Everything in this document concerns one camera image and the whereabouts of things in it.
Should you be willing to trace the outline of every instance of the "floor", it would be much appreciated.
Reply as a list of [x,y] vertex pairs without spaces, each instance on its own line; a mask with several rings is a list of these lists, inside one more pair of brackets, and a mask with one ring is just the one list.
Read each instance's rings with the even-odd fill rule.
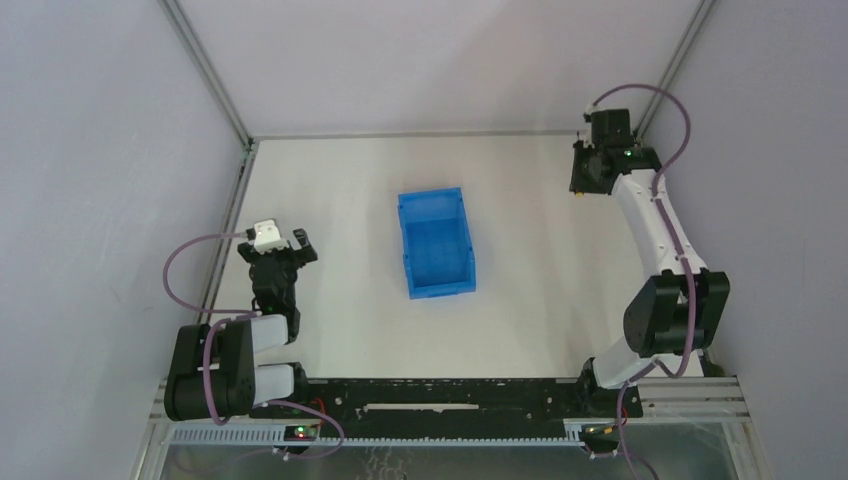
[[[642,286],[611,197],[568,192],[572,136],[266,140],[238,228],[306,229],[300,336],[257,358],[311,377],[573,377],[621,337]],[[397,195],[462,187],[477,291],[410,300]],[[246,307],[233,245],[216,299]]]

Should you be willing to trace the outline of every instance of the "cable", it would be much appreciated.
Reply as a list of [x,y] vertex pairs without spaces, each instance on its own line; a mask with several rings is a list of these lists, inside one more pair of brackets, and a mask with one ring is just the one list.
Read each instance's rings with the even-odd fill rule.
[[289,402],[287,400],[268,400],[267,402],[258,403],[256,405],[254,405],[253,408],[266,407],[268,405],[276,405],[276,406],[279,406],[279,407],[296,408],[296,409],[304,411],[306,413],[311,413],[312,415],[315,415],[316,417],[318,417],[322,420],[326,420],[330,425],[336,427],[336,431],[339,432],[339,443],[333,445],[333,448],[327,450],[326,452],[316,453],[314,455],[307,455],[306,453],[299,453],[299,454],[289,453],[288,455],[291,456],[292,458],[296,458],[296,459],[299,459],[299,460],[314,460],[314,459],[317,459],[317,458],[324,458],[324,457],[328,457],[328,456],[336,453],[340,448],[342,448],[342,445],[344,445],[344,441],[345,441],[344,429],[342,428],[341,425],[339,425],[339,422],[337,422],[335,418],[327,415],[326,413],[321,413],[318,410],[315,410],[313,408],[307,407],[305,405],[300,405],[298,403]]
[[683,153],[684,150],[686,150],[686,147],[689,145],[689,138],[692,135],[692,120],[689,117],[689,112],[686,111],[686,107],[683,106],[683,103],[681,103],[680,100],[677,99],[677,97],[662,88],[644,83],[627,83],[624,85],[619,85],[611,90],[608,90],[603,95],[598,97],[598,99],[592,103],[592,106],[597,106],[602,100],[609,97],[615,92],[627,89],[650,90],[669,99],[672,103],[674,103],[674,105],[683,115],[683,122],[685,125],[685,133],[683,135],[683,141],[681,142],[680,147],[678,147],[677,151],[675,151],[671,155],[671,157],[669,157],[668,161],[665,162],[662,167],[660,167],[659,171],[657,171],[656,175],[654,175],[654,179],[651,182],[651,194],[653,196],[652,200],[654,200],[654,203],[657,205],[657,210],[659,211],[660,217],[662,218],[662,221],[665,224],[666,229],[668,230],[668,234],[671,237],[672,243],[674,243],[674,251],[677,254],[678,260],[680,260],[681,266],[683,267],[683,274],[686,276],[686,287],[689,293],[689,311],[687,318],[686,340],[683,345],[683,358],[681,359],[680,366],[678,367],[676,372],[672,372],[671,369],[669,369],[668,366],[666,366],[662,361],[655,360],[650,365],[642,369],[639,373],[624,382],[624,385],[622,385],[621,390],[619,390],[618,392],[615,413],[616,425],[618,425],[619,428],[619,443],[621,444],[621,451],[624,455],[624,458],[627,460],[627,465],[630,467],[630,472],[633,473],[633,476],[636,479],[639,478],[639,475],[636,473],[636,467],[633,465],[633,459],[636,459],[636,461],[641,462],[645,465],[646,468],[648,468],[648,470],[651,471],[651,474],[654,476],[655,479],[658,479],[656,470],[654,470],[654,468],[644,458],[630,454],[627,451],[627,443],[624,440],[624,424],[622,424],[621,421],[621,410],[622,404],[624,402],[624,393],[627,391],[630,385],[634,384],[639,379],[649,374],[656,366],[659,366],[663,370],[663,372],[665,372],[665,374],[669,377],[681,377],[683,373],[686,372],[686,368],[689,366],[689,357],[692,355],[692,344],[695,339],[695,322],[697,316],[695,275],[692,273],[692,267],[689,264],[689,260],[686,258],[686,252],[683,249],[683,243],[680,241],[680,234],[677,232],[677,229],[674,228],[674,224],[672,223],[671,218],[669,217],[668,212],[666,211],[662,199],[657,198],[657,195],[659,193],[660,179],[669,169],[669,167],[671,167],[674,162],[676,162],[677,159],[680,158],[680,155]]
[[[688,312],[688,325],[686,329],[686,340],[683,344],[683,358],[681,359],[680,366],[677,368],[676,372],[672,372],[671,369],[668,368],[663,362],[657,360],[655,363],[659,366],[666,375],[672,378],[678,378],[683,376],[683,373],[686,372],[686,368],[689,366],[689,357],[692,356],[692,343],[695,339],[695,323],[697,320],[697,298],[695,291],[695,276],[692,273],[692,267],[689,264],[689,259],[686,258],[686,252],[683,249],[683,242],[680,241],[680,234],[677,232],[677,229],[674,227],[674,223],[671,221],[671,217],[669,217],[668,212],[666,211],[665,205],[663,204],[662,199],[657,198],[659,181],[665,172],[671,167],[674,162],[680,158],[680,155],[686,150],[686,147],[689,145],[689,138],[692,136],[692,120],[689,117],[689,112],[686,110],[686,107],[683,106],[683,103],[677,99],[674,95],[663,90],[662,88],[655,87],[653,85],[648,85],[645,83],[626,83],[624,85],[619,85],[611,90],[604,92],[603,95],[598,97],[597,100],[592,102],[592,106],[598,106],[598,104],[603,101],[605,98],[609,97],[613,93],[619,92],[621,90],[627,89],[642,89],[642,90],[650,90],[652,92],[658,93],[663,97],[669,99],[674,105],[680,110],[681,115],[683,115],[683,122],[685,125],[685,132],[683,134],[683,141],[680,143],[680,147],[677,148],[671,157],[669,157],[668,161],[660,167],[657,174],[654,175],[654,179],[651,182],[651,194],[653,195],[652,200],[657,205],[657,210],[660,213],[660,217],[662,217],[663,224],[665,224],[666,230],[668,230],[668,234],[671,237],[671,241],[674,244],[674,251],[677,254],[678,260],[680,260],[680,264],[683,267],[683,274],[686,276],[686,286],[689,290],[689,312]],[[629,380],[630,383],[633,383],[639,378],[634,376]]]
[[203,363],[200,370],[203,377],[203,395],[206,397],[206,408],[209,409],[209,415],[212,417],[215,425],[220,426],[226,425],[230,421],[230,417],[221,419],[218,416],[218,409],[215,408],[215,397],[212,396],[212,372],[210,371],[212,364],[212,341],[215,339],[215,332],[224,328],[231,321],[229,318],[218,320],[209,329],[209,333],[206,334],[206,340],[203,343]]
[[615,457],[618,457],[618,456],[625,457],[628,462],[635,460],[635,461],[641,463],[645,468],[648,469],[649,472],[651,472],[651,476],[654,478],[654,480],[660,480],[660,476],[659,476],[659,474],[657,474],[657,471],[654,469],[654,467],[652,467],[651,464],[648,463],[648,461],[645,460],[644,457],[636,455],[635,453],[627,453],[627,454],[617,453],[617,452],[595,453],[595,452],[589,450],[589,448],[585,447],[585,446],[583,447],[583,451],[589,454],[589,458],[591,460],[594,460],[596,458],[600,458],[600,459],[615,458]]
[[196,305],[192,305],[192,304],[182,300],[181,298],[177,297],[174,294],[174,292],[171,290],[171,285],[168,282],[168,270],[171,268],[171,262],[173,262],[174,259],[177,258],[177,255],[179,255],[179,253],[182,252],[183,250],[185,250],[186,248],[194,245],[195,243],[200,243],[204,240],[220,240],[220,239],[246,238],[246,237],[247,237],[247,234],[244,234],[244,233],[212,233],[212,234],[209,234],[209,235],[203,235],[203,236],[194,238],[194,239],[189,240],[186,243],[180,245],[179,247],[177,247],[177,249],[174,250],[174,253],[172,253],[171,256],[168,257],[168,260],[165,261],[165,268],[162,269],[162,285],[165,286],[165,293],[167,293],[168,296],[171,297],[171,300],[177,302],[177,304],[179,304],[179,305],[181,305],[181,306],[183,306],[183,307],[185,307],[189,310],[194,310],[195,312],[198,312],[198,313],[209,313],[209,314],[223,313],[223,314],[236,314],[236,315],[238,315],[238,314],[252,314],[253,312],[250,311],[250,310],[216,310],[214,308],[203,308],[203,307],[198,307]]

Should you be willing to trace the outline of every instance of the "robotic arm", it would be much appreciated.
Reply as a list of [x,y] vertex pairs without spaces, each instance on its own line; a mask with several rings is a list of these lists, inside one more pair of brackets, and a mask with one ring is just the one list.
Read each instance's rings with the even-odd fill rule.
[[[693,350],[712,343],[730,283],[723,272],[707,269],[692,248],[668,200],[664,177],[654,191],[652,182],[661,164],[654,149],[631,134],[630,112],[599,110],[584,119],[590,131],[574,144],[569,190],[615,197],[633,232],[646,277],[624,313],[624,337],[584,367],[584,375],[591,374],[597,387],[616,389],[657,359],[666,364],[681,360],[692,295],[676,247],[684,252],[695,277]],[[677,238],[669,232],[658,202]]]

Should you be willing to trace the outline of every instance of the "metal frame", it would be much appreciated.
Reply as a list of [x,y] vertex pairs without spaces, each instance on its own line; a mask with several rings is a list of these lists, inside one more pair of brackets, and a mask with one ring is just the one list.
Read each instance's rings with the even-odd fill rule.
[[[245,154],[239,165],[237,178],[229,199],[228,212],[225,215],[222,231],[229,232],[235,228],[238,215],[244,200],[247,184],[256,158],[257,143],[253,139],[227,93],[223,82],[215,71],[202,43],[198,39],[191,22],[179,0],[158,0],[163,11],[172,23],[175,32],[180,37],[192,62],[209,88],[210,93],[219,104],[230,122],[239,141],[245,146]],[[692,47],[703,30],[704,25],[714,10],[717,0],[702,0],[685,32],[674,50],[665,71],[659,81],[659,86],[668,89],[676,79],[684,61],[692,51]],[[645,132],[655,118],[663,98],[654,95],[637,125],[637,131]],[[562,131],[550,132],[409,132],[381,135],[351,135],[351,136],[308,136],[308,137],[268,137],[268,138],[360,138],[360,137],[392,137],[392,136],[463,136],[463,135],[544,135],[571,133]],[[229,242],[221,242],[215,251],[203,290],[202,304],[212,307],[220,286],[224,264],[229,251]],[[208,320],[198,317],[198,322]],[[573,382],[574,379],[561,379],[563,382]],[[159,390],[153,403],[147,428],[141,448],[136,457],[131,478],[158,480],[165,466],[168,448],[171,445],[302,445],[302,442],[291,442],[283,439],[287,425],[301,422],[298,419],[261,420],[247,417],[236,417],[231,422],[219,427],[211,421],[171,422],[164,411],[165,383],[159,385]],[[741,479],[769,480],[767,466],[764,461],[756,433],[751,422],[748,408],[742,396],[742,391],[735,378],[685,378],[685,379],[644,379],[639,384],[639,394],[644,415],[641,418],[631,418],[633,424],[680,424],[680,423],[718,423],[722,425],[725,439],[730,450],[730,456]],[[582,442],[577,432],[584,425],[610,422],[612,419],[603,418],[572,418],[563,420],[562,436],[533,439],[490,439],[490,440],[445,440],[422,438],[385,439],[385,438],[356,438],[346,442],[348,446],[580,446]],[[334,444],[333,439],[318,440],[315,444]]]
[[[574,379],[559,379],[573,382]],[[641,418],[630,418],[634,425],[721,424],[730,451],[733,468],[740,479],[770,480],[751,416],[734,377],[723,378],[649,378],[640,381]],[[287,426],[302,419],[276,420],[234,417],[219,427],[211,420],[174,423],[165,415],[165,382],[159,385],[153,409],[133,469],[133,479],[158,480],[172,445],[207,446],[304,446],[310,443],[284,439]],[[487,440],[356,438],[345,442],[350,447],[469,447],[526,446],[580,447],[578,433],[585,425],[609,423],[611,418],[564,419],[562,435],[550,438],[508,438]],[[332,438],[319,439],[313,445],[335,445]]]
[[[674,53],[671,54],[671,58],[665,67],[665,71],[663,71],[663,74],[657,83],[658,87],[666,91],[671,90],[674,81],[677,79],[677,75],[680,73],[680,69],[692,53],[692,47],[698,40],[701,31],[707,24],[707,20],[709,20],[717,3],[718,0],[701,0],[701,3],[698,4],[698,8],[695,9],[695,12],[692,14],[692,18],[689,19],[689,23],[683,31],[683,36],[680,37],[680,41],[677,42],[677,47],[675,47]],[[648,107],[645,108],[645,112],[642,113],[639,123],[636,124],[635,131],[637,132],[638,137],[643,137],[645,132],[647,132],[651,127],[651,123],[653,123],[654,118],[657,116],[657,113],[659,113],[659,109],[663,101],[665,101],[665,97],[658,93],[654,93],[651,96],[651,100],[648,102]]]
[[171,26],[174,27],[174,32],[180,38],[183,47],[185,47],[186,53],[188,53],[192,63],[194,63],[198,73],[200,73],[200,77],[203,78],[203,82],[209,88],[209,93],[212,94],[215,102],[221,107],[241,144],[245,148],[249,148],[251,144],[250,134],[247,132],[247,128],[244,126],[244,122],[242,122],[238,110],[236,110],[235,104],[233,104],[233,100],[230,98],[229,93],[227,93],[227,89],[224,88],[221,77],[218,76],[218,73],[212,66],[212,61],[209,59],[206,49],[203,48],[203,44],[200,43],[200,39],[191,26],[191,22],[186,16],[182,5],[180,5],[179,0],[158,1],[162,7],[162,11],[165,12],[165,16],[171,22]]

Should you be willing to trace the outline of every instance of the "blue storage crate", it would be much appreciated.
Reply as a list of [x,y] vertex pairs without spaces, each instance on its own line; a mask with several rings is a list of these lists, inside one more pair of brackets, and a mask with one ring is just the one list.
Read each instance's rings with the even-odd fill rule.
[[461,189],[398,195],[398,216],[409,298],[477,289],[474,249]]

